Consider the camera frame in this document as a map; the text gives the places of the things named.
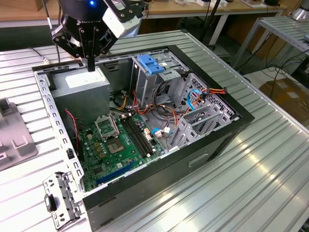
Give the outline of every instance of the blue drive bay latch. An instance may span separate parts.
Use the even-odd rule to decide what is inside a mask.
[[[155,74],[165,71],[165,69],[158,65],[156,60],[148,54],[137,56],[137,58],[141,65],[144,66],[144,68],[149,72],[149,74]]]

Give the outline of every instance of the motherboard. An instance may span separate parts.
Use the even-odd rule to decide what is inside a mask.
[[[110,121],[111,123],[108,120],[95,123],[80,132],[84,151],[81,164],[86,191],[165,153],[156,138],[146,136],[144,131],[149,131],[149,128],[139,115],[113,118]],[[104,137],[114,130],[118,130],[119,134]]]

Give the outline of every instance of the wooden desk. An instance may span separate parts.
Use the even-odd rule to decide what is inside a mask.
[[[47,3],[47,8],[52,20],[52,24],[57,24],[57,0],[49,0]],[[240,0],[234,0],[234,2],[228,3],[226,7],[219,7],[215,15],[221,15],[221,17],[210,41],[210,44],[216,43],[229,15],[276,13],[276,16],[280,16],[284,9],[286,9],[286,6],[284,5],[281,5],[280,7],[268,6],[267,8],[252,8]],[[176,4],[173,0],[169,0],[168,2],[153,1],[150,3],[148,15],[145,15],[144,17],[193,17],[205,16],[206,13],[207,7],[202,7],[196,3],[179,5]],[[40,25],[47,25],[46,15],[43,8],[38,12],[31,12],[6,6],[0,6],[0,28]]]

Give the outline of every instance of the aluminum extrusion table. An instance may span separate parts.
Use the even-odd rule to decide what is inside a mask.
[[[112,53],[176,44],[255,117],[206,166],[99,231],[297,231],[309,217],[309,131],[251,86],[189,33],[119,40]],[[51,62],[54,46],[37,48]],[[60,51],[62,61],[71,57]],[[0,53],[0,97],[15,102],[39,154],[0,172],[1,231],[55,231],[42,181],[66,171],[31,67],[30,49]],[[90,231],[86,218],[65,232]]]
[[[243,53],[247,49],[259,27],[264,27],[266,31],[255,46],[253,53],[263,44],[264,40],[270,33],[277,35],[291,45],[290,49],[286,51],[286,56],[283,56],[286,57],[286,60],[288,59],[288,55],[291,53],[293,47],[302,52],[309,50],[309,43],[305,41],[305,35],[309,34],[309,23],[300,23],[288,16],[258,18],[235,57],[232,64],[233,68],[239,63]]]

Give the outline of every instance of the ram slot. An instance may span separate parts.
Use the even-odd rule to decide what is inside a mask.
[[[147,154],[153,153],[150,145],[138,130],[137,126],[131,118],[123,120],[122,124],[129,134],[133,144],[136,146],[137,150],[143,158],[147,157]]]

